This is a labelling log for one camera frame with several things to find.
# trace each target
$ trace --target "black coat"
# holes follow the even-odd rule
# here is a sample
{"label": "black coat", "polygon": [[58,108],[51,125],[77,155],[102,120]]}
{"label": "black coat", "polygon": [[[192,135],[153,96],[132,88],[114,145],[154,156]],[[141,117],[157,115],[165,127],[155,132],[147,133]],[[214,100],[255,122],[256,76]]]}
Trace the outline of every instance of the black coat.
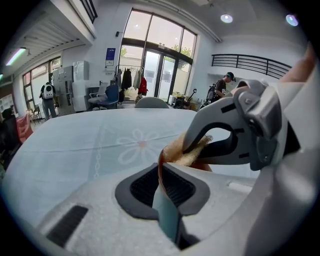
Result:
{"label": "black coat", "polygon": [[124,69],[121,89],[128,89],[132,86],[132,77],[130,69]]}

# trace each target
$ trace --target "red jacket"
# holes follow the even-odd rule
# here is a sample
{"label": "red jacket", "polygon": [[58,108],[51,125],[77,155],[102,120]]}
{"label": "red jacket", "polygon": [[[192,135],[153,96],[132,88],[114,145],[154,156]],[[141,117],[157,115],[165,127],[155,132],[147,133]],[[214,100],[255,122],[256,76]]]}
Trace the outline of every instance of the red jacket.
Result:
{"label": "red jacket", "polygon": [[143,93],[147,93],[147,80],[144,77],[141,78],[140,88],[138,90],[138,94]]}

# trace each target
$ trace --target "flower pattern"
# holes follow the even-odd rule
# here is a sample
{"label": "flower pattern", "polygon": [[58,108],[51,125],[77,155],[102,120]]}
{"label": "flower pattern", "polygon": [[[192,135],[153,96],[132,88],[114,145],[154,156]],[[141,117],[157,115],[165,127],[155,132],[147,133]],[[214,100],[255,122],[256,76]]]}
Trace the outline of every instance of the flower pattern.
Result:
{"label": "flower pattern", "polygon": [[132,137],[119,137],[117,145],[123,145],[125,149],[118,157],[118,162],[128,165],[134,162],[139,156],[143,163],[158,159],[161,150],[166,146],[164,142],[158,141],[159,134],[155,131],[143,134],[140,129],[132,131]]}

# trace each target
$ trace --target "white backpack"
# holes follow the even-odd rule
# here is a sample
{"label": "white backpack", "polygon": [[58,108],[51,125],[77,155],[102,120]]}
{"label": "white backpack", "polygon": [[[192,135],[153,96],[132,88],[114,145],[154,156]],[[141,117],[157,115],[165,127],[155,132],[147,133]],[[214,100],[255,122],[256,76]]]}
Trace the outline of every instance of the white backpack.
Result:
{"label": "white backpack", "polygon": [[46,84],[42,93],[42,98],[45,100],[52,99],[54,97],[54,89],[51,84]]}

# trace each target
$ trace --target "blue sign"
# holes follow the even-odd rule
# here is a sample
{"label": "blue sign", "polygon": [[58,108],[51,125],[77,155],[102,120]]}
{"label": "blue sign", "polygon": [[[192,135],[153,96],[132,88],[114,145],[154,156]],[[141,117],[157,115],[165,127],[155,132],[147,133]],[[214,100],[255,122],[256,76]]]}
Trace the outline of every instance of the blue sign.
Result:
{"label": "blue sign", "polygon": [[116,48],[108,48],[106,50],[105,65],[113,66],[115,62]]}

